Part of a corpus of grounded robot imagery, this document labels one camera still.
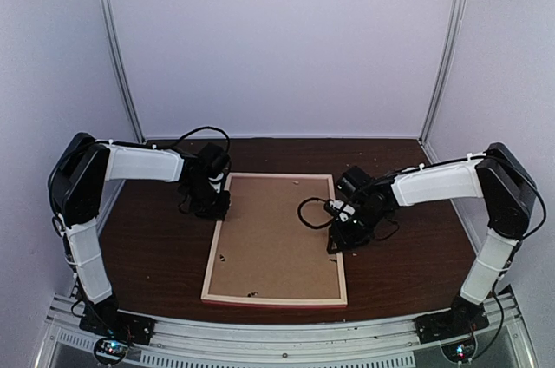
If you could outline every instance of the vertical metal pole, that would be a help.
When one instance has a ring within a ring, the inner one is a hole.
[[[432,94],[432,99],[430,101],[428,113],[426,115],[426,120],[424,121],[424,126],[422,127],[420,136],[420,142],[422,145],[426,145],[428,142],[428,137],[430,136],[432,126],[434,125],[435,118],[437,116],[441,97],[443,96],[443,91],[449,76],[449,69],[451,68],[451,63],[453,61],[454,48],[457,36],[459,35],[460,23],[462,21],[466,2],[467,0],[453,0],[451,6],[451,16],[449,17],[447,37],[443,47],[440,68],[437,72],[434,93]]]
[[[143,135],[142,129],[140,128],[139,117],[137,116],[137,110],[135,109],[133,103],[133,97],[131,96],[131,92],[129,91],[129,84],[127,82],[125,69],[123,67],[123,60],[121,59],[121,50],[115,32],[112,5],[110,3],[110,0],[100,1],[102,13],[104,15],[104,23],[106,25],[106,31],[108,33],[108,43],[110,46],[110,55],[112,56],[112,64],[114,65],[115,76],[118,81],[118,86],[120,88],[125,110],[127,111],[127,117],[131,122],[131,126],[133,127],[136,140],[138,142],[144,142],[145,136]]]

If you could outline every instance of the white backdrop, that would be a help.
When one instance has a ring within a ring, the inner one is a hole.
[[[112,0],[146,137],[421,131],[452,0]]]

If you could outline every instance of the brown board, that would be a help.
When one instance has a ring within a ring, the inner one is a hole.
[[[326,252],[328,231],[297,217],[309,197],[334,199],[328,174],[231,173],[232,205],[216,224],[201,299],[270,307],[345,307],[341,253]],[[303,208],[309,222],[330,219],[323,204]]]

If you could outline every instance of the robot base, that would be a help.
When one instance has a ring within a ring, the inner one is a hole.
[[[421,344],[427,344],[438,340],[448,340],[457,336],[468,335],[472,331],[485,329],[489,326],[489,320],[483,305],[478,306],[473,318],[464,318],[454,310],[445,312],[424,314],[415,319],[416,332]]]
[[[115,325],[119,328],[110,334],[94,314],[85,311],[79,323],[79,328],[96,335],[112,337],[123,343],[150,344],[150,338],[153,336],[154,330],[153,319],[136,314],[117,312]]]

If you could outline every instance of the black mounting bracket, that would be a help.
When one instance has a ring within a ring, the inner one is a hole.
[[[79,328],[125,344],[149,345],[154,319],[118,311],[118,300],[112,295],[96,305],[86,304]]]
[[[419,316],[415,319],[415,327],[420,343],[448,340],[487,328],[489,320],[484,305],[476,307],[478,311],[470,317],[459,309]]]

